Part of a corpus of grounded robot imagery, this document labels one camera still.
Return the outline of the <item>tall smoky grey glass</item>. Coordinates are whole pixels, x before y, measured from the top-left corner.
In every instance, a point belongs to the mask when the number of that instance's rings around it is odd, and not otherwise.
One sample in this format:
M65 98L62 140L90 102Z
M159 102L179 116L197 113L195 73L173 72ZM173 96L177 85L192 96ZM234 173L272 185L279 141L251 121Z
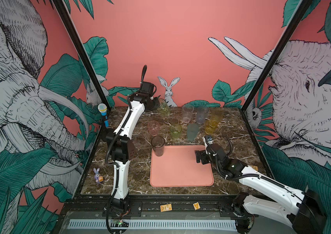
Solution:
M164 153L165 139L162 136L154 136L151 140L154 154L161 157Z

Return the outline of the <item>tall green glass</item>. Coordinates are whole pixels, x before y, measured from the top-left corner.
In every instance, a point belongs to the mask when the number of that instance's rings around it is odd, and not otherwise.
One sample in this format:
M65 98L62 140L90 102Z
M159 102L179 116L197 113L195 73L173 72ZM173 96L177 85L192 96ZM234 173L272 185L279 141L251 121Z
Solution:
M157 111L166 117L169 116L171 113L171 110L170 110L168 104L162 98L159 99L159 107L158 107Z

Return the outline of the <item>tall clear glass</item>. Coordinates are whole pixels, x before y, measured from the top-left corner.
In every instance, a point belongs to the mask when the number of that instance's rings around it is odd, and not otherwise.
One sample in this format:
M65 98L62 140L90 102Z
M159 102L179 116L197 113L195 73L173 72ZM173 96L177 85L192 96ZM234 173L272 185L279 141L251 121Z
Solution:
M183 106L183 123L189 123L193 118L194 107L187 103Z

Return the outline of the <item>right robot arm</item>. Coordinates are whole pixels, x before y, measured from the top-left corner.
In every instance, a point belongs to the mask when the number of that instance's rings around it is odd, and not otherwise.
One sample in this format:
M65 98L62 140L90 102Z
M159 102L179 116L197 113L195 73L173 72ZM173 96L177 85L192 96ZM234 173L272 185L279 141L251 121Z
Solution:
M240 192L228 208L236 216L263 216L291 227L297 234L323 233L327 214L316 192L295 189L265 176L245 162L230 158L216 143L206 142L205 149L196 151L195 155L198 163L214 164L223 179L238 182L268 197L260 199Z

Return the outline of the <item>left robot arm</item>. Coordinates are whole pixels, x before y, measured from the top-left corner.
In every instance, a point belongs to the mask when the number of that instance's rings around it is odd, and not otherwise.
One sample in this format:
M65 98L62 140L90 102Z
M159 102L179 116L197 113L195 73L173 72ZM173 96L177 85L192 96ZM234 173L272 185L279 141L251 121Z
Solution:
M159 107L159 98L154 97L156 91L156 85L141 82L139 90L127 97L128 109L123 120L106 136L108 152L105 164L114 167L114 184L109 204L115 209L128 209L128 169L136 153L132 134L142 113Z

